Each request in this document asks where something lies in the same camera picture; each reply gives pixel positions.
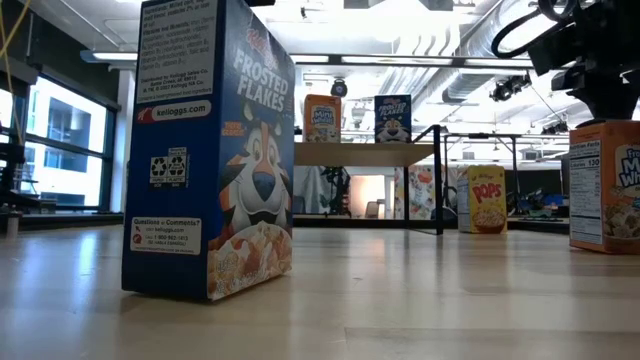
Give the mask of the window with dark frame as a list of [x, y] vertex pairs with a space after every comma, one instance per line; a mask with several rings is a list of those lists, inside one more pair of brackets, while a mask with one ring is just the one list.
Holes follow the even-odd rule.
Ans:
[[0, 85], [0, 143], [24, 147], [11, 190], [58, 210], [106, 210], [115, 112], [39, 77], [23, 94]]

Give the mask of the long ceiling light bar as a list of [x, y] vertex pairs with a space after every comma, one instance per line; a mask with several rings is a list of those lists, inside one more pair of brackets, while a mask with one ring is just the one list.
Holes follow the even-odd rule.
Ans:
[[[189, 49], [149, 50], [139, 55], [128, 52], [95, 52], [82, 50], [80, 57], [87, 63], [109, 63], [121, 67], [137, 67], [147, 70], [194, 70], [208, 69], [214, 64], [227, 62], [238, 69], [254, 65], [261, 69], [278, 70], [286, 65], [326, 65], [326, 66], [386, 66], [386, 67], [426, 67], [444, 68], [454, 57], [446, 56], [376, 56], [376, 55], [294, 55], [287, 53], [263, 54], [251, 49], [214, 50], [205, 47]], [[528, 59], [499, 59], [489, 62], [491, 69], [528, 70], [533, 64]]]

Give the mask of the orange Mini Wheats box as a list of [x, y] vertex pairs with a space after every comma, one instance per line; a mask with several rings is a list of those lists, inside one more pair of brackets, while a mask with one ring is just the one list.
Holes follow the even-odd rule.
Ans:
[[304, 101], [303, 141], [339, 143], [341, 120], [340, 97], [308, 94]]
[[640, 121], [570, 132], [570, 245], [640, 255]]

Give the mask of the black metal frame table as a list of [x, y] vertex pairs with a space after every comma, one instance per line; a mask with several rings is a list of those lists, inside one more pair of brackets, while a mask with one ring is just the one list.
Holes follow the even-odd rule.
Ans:
[[[520, 172], [524, 171], [558, 171], [558, 179], [563, 183], [561, 174], [561, 160], [568, 154], [568, 135], [522, 135], [498, 133], [446, 133], [439, 140], [442, 146], [442, 165], [444, 171], [449, 170], [449, 163], [456, 163], [462, 167], [468, 165], [506, 165], [512, 173], [513, 210], [511, 215], [522, 216], [527, 212], [522, 200], [525, 192], [522, 190]], [[511, 153], [509, 161], [504, 159], [449, 159], [448, 152], [456, 144], [467, 142], [469, 147], [492, 142], [494, 148], [501, 144]]]

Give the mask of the blue Frosted Flakes box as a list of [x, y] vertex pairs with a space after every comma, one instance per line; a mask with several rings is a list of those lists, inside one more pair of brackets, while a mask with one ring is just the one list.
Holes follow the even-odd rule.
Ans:
[[142, 4], [124, 290], [214, 301], [291, 269], [295, 75], [246, 0]]
[[407, 95], [374, 97], [375, 142], [410, 143], [412, 136], [412, 99]]

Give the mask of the black monitor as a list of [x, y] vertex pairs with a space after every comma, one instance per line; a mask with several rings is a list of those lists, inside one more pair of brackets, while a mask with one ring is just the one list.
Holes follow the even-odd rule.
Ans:
[[518, 170], [517, 179], [520, 194], [529, 194], [538, 189], [545, 194], [563, 193], [559, 170]]

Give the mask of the yellow Corn Pops box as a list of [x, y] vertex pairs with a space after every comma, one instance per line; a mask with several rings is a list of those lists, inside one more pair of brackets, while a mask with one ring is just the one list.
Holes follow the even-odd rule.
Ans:
[[471, 234], [507, 231], [505, 170], [496, 165], [471, 165], [457, 179], [458, 230]]

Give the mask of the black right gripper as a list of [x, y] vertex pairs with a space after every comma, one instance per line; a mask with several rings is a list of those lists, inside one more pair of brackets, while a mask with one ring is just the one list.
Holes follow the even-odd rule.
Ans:
[[562, 11], [553, 13], [557, 21], [563, 28], [576, 27], [591, 50], [557, 74], [552, 88], [571, 90], [594, 119], [631, 120], [640, 98], [640, 0], [552, 2], [562, 4]]

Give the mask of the wooden shelf with black frame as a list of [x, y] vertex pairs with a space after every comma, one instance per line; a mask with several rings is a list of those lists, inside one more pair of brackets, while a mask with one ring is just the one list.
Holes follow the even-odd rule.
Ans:
[[[343, 215], [312, 216], [298, 214], [294, 225], [309, 228], [407, 229], [440, 236], [444, 233], [441, 135], [443, 127], [432, 125], [411, 144], [297, 143], [297, 166], [401, 167], [404, 181], [404, 217], [400, 220], [358, 220]], [[435, 218], [413, 220], [409, 214], [409, 167], [431, 156], [435, 176]]]

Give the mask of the colourful banner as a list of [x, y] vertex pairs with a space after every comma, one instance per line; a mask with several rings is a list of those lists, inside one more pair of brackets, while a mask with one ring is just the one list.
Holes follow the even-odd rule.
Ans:
[[[412, 165], [409, 173], [409, 218], [411, 220], [430, 220], [435, 209], [435, 182], [433, 167], [430, 165]], [[394, 218], [404, 219], [404, 169], [394, 169]]]

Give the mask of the black aluminium rig frame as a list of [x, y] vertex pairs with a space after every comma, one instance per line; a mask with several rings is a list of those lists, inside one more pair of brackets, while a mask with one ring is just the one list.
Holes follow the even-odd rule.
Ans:
[[[124, 217], [119, 213], [109, 214], [27, 214], [22, 217], [19, 229], [22, 231], [54, 230], [79, 227], [100, 227], [123, 225]], [[434, 220], [389, 220], [389, 219], [351, 219], [324, 217], [297, 217], [295, 227], [308, 228], [353, 228], [353, 229], [436, 229]], [[568, 235], [570, 226], [564, 222], [525, 221], [509, 219], [509, 230], [533, 231]]]

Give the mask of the dark background plant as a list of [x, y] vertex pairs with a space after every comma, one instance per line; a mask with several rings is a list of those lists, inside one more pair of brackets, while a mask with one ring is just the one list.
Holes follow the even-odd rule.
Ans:
[[320, 196], [320, 203], [329, 208], [328, 215], [347, 215], [349, 210], [349, 189], [351, 177], [344, 167], [325, 167], [321, 172], [330, 186], [328, 195]]

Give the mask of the silver ventilation duct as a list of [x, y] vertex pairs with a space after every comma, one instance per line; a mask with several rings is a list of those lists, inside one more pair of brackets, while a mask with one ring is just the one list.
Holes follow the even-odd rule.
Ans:
[[487, 12], [461, 37], [448, 67], [438, 68], [418, 87], [414, 105], [428, 102], [460, 104], [494, 75], [489, 62], [496, 57], [491, 43], [508, 23], [525, 15], [530, 0], [489, 0]]

